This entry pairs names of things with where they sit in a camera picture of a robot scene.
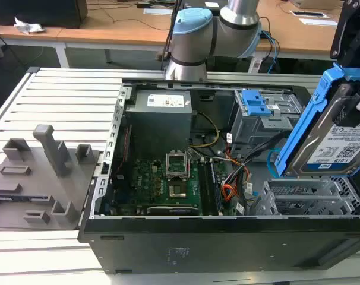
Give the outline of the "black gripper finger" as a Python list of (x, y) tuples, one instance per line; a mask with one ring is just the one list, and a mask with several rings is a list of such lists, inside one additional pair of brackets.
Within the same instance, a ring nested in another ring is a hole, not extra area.
[(338, 94), (342, 102), (334, 112), (333, 122), (340, 127), (357, 127), (360, 124), (360, 86), (344, 84)]

